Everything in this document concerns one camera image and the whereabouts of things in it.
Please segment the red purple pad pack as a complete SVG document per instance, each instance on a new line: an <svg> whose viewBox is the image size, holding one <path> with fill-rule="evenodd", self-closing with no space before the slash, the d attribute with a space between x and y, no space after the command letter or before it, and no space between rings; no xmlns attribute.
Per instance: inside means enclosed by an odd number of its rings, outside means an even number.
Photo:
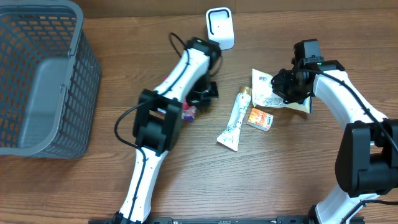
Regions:
<svg viewBox="0 0 398 224"><path fill-rule="evenodd" d="M186 122L192 122L195 119L195 115L197 113L196 106L190 106L186 100L182 103L182 119Z"/></svg>

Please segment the yellow white snack bag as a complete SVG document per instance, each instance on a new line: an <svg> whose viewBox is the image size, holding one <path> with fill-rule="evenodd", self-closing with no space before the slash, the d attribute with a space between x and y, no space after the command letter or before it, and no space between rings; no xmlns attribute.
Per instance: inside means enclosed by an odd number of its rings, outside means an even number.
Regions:
<svg viewBox="0 0 398 224"><path fill-rule="evenodd" d="M305 113L312 112L311 97L304 99L302 103L284 103L284 99L272 91L272 78L273 76L268 73L252 69L252 103L254 107L290 108Z"/></svg>

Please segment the orange tissue pack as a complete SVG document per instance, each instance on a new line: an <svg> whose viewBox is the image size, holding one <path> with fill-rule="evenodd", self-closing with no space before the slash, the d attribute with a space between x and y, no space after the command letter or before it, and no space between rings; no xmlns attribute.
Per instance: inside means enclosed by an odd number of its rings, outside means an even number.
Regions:
<svg viewBox="0 0 398 224"><path fill-rule="evenodd" d="M262 131L269 131L273 120L273 115L253 108L246 123Z"/></svg>

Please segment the white Pantene tube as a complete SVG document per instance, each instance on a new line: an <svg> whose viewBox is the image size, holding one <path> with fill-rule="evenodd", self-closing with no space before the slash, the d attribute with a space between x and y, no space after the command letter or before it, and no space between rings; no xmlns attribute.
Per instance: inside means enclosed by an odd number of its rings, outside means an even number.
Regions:
<svg viewBox="0 0 398 224"><path fill-rule="evenodd" d="M239 88L227 127L217 137L218 143L228 147L235 152L238 151L241 126L243 124L243 119L246 115L246 111L248 110L249 104L251 102L251 92L251 88L247 86L241 86Z"/></svg>

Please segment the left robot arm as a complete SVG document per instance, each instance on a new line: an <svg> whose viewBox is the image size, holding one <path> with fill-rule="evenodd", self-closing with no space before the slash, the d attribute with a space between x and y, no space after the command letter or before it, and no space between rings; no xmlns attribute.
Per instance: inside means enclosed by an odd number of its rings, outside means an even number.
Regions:
<svg viewBox="0 0 398 224"><path fill-rule="evenodd" d="M144 223L151 211L151 200L162 162L174 148L182 129L183 104L208 110L218 97L210 70L221 57L220 45L198 37L184 42L184 51L170 75L154 90L145 89L136 106L132 129L136 150L134 171L123 205L109 223Z"/></svg>

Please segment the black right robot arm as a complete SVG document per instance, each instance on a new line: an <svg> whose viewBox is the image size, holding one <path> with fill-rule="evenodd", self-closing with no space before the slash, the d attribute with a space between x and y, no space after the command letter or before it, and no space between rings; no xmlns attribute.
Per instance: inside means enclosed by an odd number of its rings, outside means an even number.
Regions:
<svg viewBox="0 0 398 224"><path fill-rule="evenodd" d="M318 40L294 45L292 69L271 80L284 103L317 97L343 128L335 161L337 184L299 223L364 223L355 215L369 203L392 205L380 196L397 188L397 120L373 107L337 60L325 60Z"/></svg>

